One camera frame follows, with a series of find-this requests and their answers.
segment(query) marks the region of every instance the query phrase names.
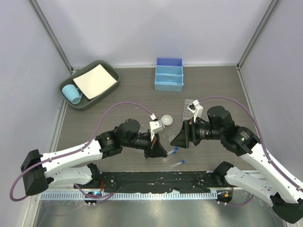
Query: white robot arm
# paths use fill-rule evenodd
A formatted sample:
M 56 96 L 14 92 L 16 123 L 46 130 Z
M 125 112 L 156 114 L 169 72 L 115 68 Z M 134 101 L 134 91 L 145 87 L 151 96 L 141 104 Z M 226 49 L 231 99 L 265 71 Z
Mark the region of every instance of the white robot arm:
M 64 186 L 72 183 L 80 184 L 85 188 L 94 188 L 101 180 L 97 166 L 92 163 L 83 167 L 72 166 L 120 154 L 123 147 L 142 149 L 146 158 L 167 157 L 167 152 L 160 144 L 160 137 L 156 133 L 159 130 L 157 127 L 161 127 L 161 124 L 158 123 L 151 131 L 139 133 L 139 122 L 128 119 L 114 130 L 97 136 L 88 146 L 84 143 L 45 154 L 40 154 L 38 150 L 30 151 L 21 166 L 21 171 L 24 172 L 36 163 L 42 162 L 42 164 L 23 175 L 26 195 L 39 194 L 49 186 Z
M 192 107 L 199 106 L 197 100 L 194 103 Z M 260 139 L 251 130 L 235 125 L 230 112 L 222 106 L 214 106 L 207 111 L 208 122 L 201 119 L 200 110 L 201 108 L 196 109 L 199 114 L 194 118 L 183 121 L 181 132 L 170 144 L 188 148 L 189 142 L 197 146 L 201 140 L 220 140 L 228 151 L 250 163 L 267 180 L 262 181 L 242 172 L 230 163 L 222 162 L 214 170 L 218 176 L 217 180 L 222 185 L 235 185 L 258 196 L 287 222 L 295 223 L 301 219 L 303 183 L 287 171 L 268 151 L 267 154 L 264 152 Z

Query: blue divided container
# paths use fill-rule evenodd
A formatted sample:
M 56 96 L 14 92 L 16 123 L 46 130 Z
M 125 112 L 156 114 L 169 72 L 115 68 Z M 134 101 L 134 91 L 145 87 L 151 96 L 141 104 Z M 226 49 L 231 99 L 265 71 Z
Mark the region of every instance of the blue divided container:
M 177 91 L 183 88 L 183 64 L 181 58 L 158 58 L 155 90 Z

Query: blue cup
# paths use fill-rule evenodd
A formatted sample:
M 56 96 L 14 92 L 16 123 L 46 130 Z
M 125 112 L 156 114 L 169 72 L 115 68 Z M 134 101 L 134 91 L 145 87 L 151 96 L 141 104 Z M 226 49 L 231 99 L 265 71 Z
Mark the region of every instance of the blue cup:
M 82 93 L 79 91 L 79 88 L 76 88 L 73 84 L 65 85 L 64 88 L 62 88 L 62 93 L 73 105 L 81 101 Z

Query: white bowl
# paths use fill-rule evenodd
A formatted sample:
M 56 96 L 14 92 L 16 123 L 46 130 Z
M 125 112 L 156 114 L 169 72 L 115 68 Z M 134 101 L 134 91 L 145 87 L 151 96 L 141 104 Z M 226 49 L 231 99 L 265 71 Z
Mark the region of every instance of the white bowl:
M 168 126 L 172 124 L 172 117 L 170 115 L 164 115 L 161 117 L 161 121 L 164 125 Z

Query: test tube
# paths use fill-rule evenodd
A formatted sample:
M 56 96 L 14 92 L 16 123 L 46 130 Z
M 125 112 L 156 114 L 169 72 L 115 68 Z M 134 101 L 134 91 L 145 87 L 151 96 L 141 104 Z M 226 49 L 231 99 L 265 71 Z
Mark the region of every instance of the test tube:
M 166 162 L 167 160 L 169 160 L 175 154 L 176 154 L 176 151 L 172 152 L 170 155 L 168 155 L 166 158 L 163 159 L 163 162 Z
M 167 153 L 167 155 L 170 155 L 171 153 L 173 153 L 174 151 L 177 151 L 178 150 L 178 148 L 177 147 L 175 147 L 174 149 L 172 149 L 169 153 Z
M 176 166 L 181 165 L 181 164 L 184 164 L 184 163 L 185 163 L 185 161 L 182 160 L 182 161 L 177 162 L 177 163 L 175 163 L 175 164 L 169 165 L 169 168 L 173 168 L 173 167 L 176 167 Z

